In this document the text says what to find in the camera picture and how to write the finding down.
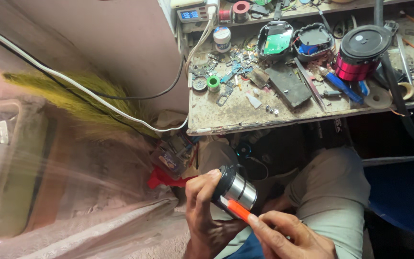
hand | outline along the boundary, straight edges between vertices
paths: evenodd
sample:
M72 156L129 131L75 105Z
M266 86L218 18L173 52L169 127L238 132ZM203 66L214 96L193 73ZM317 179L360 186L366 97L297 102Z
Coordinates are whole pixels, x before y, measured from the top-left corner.
M296 216L276 211L259 218L250 214L248 223L260 241L266 259L337 258L333 241L314 232Z
M221 179L215 169L186 183L186 221L191 233L184 258L214 258L246 226L243 220L213 220L210 199Z
M266 213L270 211L281 212L290 207L292 207L292 203L290 203L287 197L285 197L285 195L282 194L279 198L267 201L261 209L261 213Z

blue display screen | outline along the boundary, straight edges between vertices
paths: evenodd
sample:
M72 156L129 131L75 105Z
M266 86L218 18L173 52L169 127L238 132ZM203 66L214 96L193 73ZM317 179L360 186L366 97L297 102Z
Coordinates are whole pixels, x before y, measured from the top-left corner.
M197 11L185 11L185 12L180 12L181 15L181 19L190 19L190 18L198 18L199 16L197 15Z

gray trousers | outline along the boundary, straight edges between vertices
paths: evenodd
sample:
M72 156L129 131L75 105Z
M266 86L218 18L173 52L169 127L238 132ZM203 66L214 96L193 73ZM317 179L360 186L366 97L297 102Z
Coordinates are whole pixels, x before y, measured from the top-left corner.
M208 144L199 160L202 174L238 163L234 150L219 141ZM338 258L362 258L363 209L368 205L370 185L357 154L346 148L324 151L285 187L284 195L297 207L299 219L333 240ZM215 205L211 205L211 214L213 219L231 219ZM237 251L251 232L245 228L216 258Z

red cloth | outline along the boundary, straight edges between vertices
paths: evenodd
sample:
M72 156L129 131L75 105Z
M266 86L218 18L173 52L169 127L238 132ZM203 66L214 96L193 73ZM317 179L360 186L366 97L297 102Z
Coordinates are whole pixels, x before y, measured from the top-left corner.
M197 176L188 177L185 179L180 178L178 180L173 180L169 175L167 175L164 172L164 170L154 165L154 169L151 172L151 176L149 177L149 180L146 182L146 184L151 189L156 188L156 186L158 186L159 184L164 184L168 186L185 187L186 182L189 181L190 179L193 179L194 177L197 177Z

broom bristles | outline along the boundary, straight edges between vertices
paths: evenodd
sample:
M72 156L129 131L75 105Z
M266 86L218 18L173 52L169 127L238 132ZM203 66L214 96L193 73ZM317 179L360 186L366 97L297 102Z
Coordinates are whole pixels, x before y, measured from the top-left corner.
M64 75L70 77L71 79L78 82L80 85L83 85L89 89L92 89L97 92L101 92L111 96L119 96L125 97L126 93L120 86L116 86L106 80L99 78L96 75L92 74L74 74L74 73L63 73ZM122 130L122 131L129 131L130 128L127 125L121 124L115 121L113 118L116 118L120 121L123 121L136 130L150 135L155 138L159 138L156 133L146 126L131 121L108 107L104 106L97 100L95 100L90 95L86 94L84 91L76 88L72 84L68 83L67 81L56 77L62 84L66 87L71 89L73 92L78 94L79 96L83 97L89 103L91 103L94 107L105 111L106 114L101 114L99 111L94 109L91 105L85 103L78 97L74 96L70 92L66 91L60 85L55 83L53 80L49 79L43 74L40 73L30 73L30 74L16 74L16 73L4 73L3 78L11 84L21 86L28 91L30 91L34 95L39 95L51 103L55 104L56 106L66 109L70 114L78 118L80 121L90 123L98 123L101 124L101 127L97 130L102 131L104 129L109 130ZM116 107L117 109L123 111L126 114L131 115L137 119L143 119L143 115L141 112L128 100L115 100L115 99L108 99L105 100ZM99 135L100 132L94 132L94 129L89 129L86 134L90 135Z

